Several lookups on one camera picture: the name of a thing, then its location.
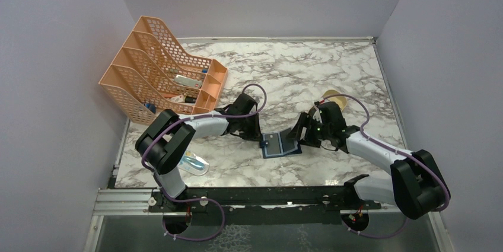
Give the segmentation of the dark blue card holder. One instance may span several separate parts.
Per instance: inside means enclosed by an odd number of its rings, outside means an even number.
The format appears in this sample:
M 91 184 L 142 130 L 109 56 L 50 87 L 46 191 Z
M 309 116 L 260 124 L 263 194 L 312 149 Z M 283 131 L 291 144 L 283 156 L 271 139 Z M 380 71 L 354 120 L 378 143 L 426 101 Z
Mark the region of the dark blue card holder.
M 263 133 L 259 147 L 264 159 L 285 157 L 288 155 L 302 154 L 300 144 L 295 139 L 287 138 L 291 127 L 280 132 Z

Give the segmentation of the beige oval tray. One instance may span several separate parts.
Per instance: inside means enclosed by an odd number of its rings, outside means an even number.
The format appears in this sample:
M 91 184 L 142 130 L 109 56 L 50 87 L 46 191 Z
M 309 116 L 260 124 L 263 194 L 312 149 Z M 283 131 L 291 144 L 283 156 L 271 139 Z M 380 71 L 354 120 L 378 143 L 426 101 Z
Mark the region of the beige oval tray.
M 327 90 L 322 95 L 323 101 L 332 101 L 335 102 L 341 111 L 345 109 L 348 104 L 347 98 L 340 95 L 340 92 L 337 90 Z

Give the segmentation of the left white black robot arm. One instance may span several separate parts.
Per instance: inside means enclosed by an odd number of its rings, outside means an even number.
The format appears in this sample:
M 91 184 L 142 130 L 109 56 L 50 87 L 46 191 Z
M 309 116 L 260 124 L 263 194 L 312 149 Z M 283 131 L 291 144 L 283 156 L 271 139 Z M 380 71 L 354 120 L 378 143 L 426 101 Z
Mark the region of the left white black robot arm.
M 191 141 L 224 135 L 259 141 L 259 110 L 254 98 L 241 93 L 233 103 L 204 114 L 183 116 L 164 110 L 147 127 L 135 149 L 165 193 L 163 201 L 169 209 L 177 211 L 186 205 L 186 184 L 178 164 Z

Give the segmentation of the black credit card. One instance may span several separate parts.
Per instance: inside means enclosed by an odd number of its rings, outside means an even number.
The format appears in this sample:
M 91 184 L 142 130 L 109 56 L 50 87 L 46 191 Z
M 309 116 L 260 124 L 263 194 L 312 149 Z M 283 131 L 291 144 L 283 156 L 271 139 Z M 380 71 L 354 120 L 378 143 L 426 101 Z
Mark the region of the black credit card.
M 290 154 L 293 151 L 296 151 L 298 147 L 297 140 L 295 138 L 288 137 L 291 131 L 292 131 L 291 128 L 287 128 L 279 133 L 282 152 L 285 155 Z
M 278 132 L 263 134 L 263 153 L 265 158 L 278 157 L 282 154 L 281 137 Z

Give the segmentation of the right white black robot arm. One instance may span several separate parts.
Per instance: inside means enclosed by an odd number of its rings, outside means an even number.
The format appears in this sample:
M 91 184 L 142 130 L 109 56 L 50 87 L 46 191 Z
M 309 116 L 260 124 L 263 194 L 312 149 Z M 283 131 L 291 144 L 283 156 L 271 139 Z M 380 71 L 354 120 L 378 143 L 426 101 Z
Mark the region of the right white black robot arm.
M 328 141 L 335 150 L 356 155 L 376 165 L 387 177 L 362 174 L 346 181 L 343 203 L 356 209 L 365 201 L 396 206 L 409 219 L 447 207 L 450 192 L 432 156 L 396 148 L 372 138 L 356 125 L 348 126 L 335 102 L 316 103 L 300 114 L 288 139 L 319 148 Z

